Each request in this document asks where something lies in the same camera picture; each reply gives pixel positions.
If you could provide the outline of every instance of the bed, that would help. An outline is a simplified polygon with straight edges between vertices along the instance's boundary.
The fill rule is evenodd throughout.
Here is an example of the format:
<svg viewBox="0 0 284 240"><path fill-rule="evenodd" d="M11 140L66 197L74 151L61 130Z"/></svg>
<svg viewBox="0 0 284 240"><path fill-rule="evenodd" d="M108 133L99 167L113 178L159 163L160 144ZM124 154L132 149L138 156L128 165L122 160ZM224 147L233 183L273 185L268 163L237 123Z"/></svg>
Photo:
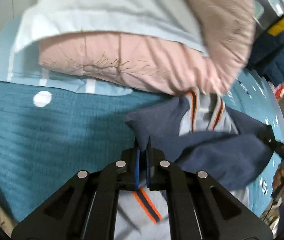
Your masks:
<svg viewBox="0 0 284 240"><path fill-rule="evenodd" d="M0 0L0 30L36 0ZM49 95L45 107L37 96ZM124 115L170 98L133 90L108 97L0 82L0 204L23 220L81 169L94 172L132 146L134 134ZM265 79L244 70L223 97L226 105L270 124L284 141L284 119ZM260 216L270 201L272 176L280 163L274 154L249 185L250 210Z"/></svg>

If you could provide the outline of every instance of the white stripe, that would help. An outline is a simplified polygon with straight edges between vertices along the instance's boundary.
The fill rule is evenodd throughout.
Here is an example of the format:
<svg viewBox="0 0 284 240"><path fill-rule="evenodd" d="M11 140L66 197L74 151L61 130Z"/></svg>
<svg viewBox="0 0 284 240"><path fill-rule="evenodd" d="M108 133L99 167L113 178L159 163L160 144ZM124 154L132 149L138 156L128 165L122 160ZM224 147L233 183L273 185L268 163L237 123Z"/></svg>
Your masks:
<svg viewBox="0 0 284 240"><path fill-rule="evenodd" d="M199 109L199 112L200 112L200 113L208 113L208 112L209 112L209 109L208 109L208 108L200 108L200 109Z"/></svg>
<svg viewBox="0 0 284 240"><path fill-rule="evenodd" d="M95 78L87 78L85 84L85 92L87 94L94 94L95 92Z"/></svg>
<svg viewBox="0 0 284 240"><path fill-rule="evenodd" d="M15 50L14 50L14 43L11 46L10 49L10 56L9 56L9 66L8 66L8 76L7 81L11 82L12 76L13 76L13 63L15 61Z"/></svg>
<svg viewBox="0 0 284 240"><path fill-rule="evenodd" d="M195 209L194 209L194 208L193 208L193 210L194 210L196 222L198 223L198 228L199 228L199 232L200 232L200 237L201 237L201 239L203 239L203 237L202 237L202 232L201 232L201 228L200 228L200 224L199 224L199 221L198 221L198 216L196 215L196 212L195 212Z"/></svg>
<svg viewBox="0 0 284 240"><path fill-rule="evenodd" d="M41 76L42 78L39 81L39 86L45 87L49 79L49 70L46 68L42 68Z"/></svg>
<svg viewBox="0 0 284 240"><path fill-rule="evenodd" d="M95 192L94 192L93 199L92 199L92 202L91 202L89 214L88 214L88 216L87 216L87 218L86 218L86 222L85 222L85 226L84 226L84 230L83 230L81 239L84 239L85 232L86 232L86 229L87 229L87 227L88 227L89 217L90 217L90 214L91 214L91 210L92 210L92 207L93 207L93 203L94 203L94 199L95 199L95 195L96 195L96 194L97 194L97 192L95 191Z"/></svg>

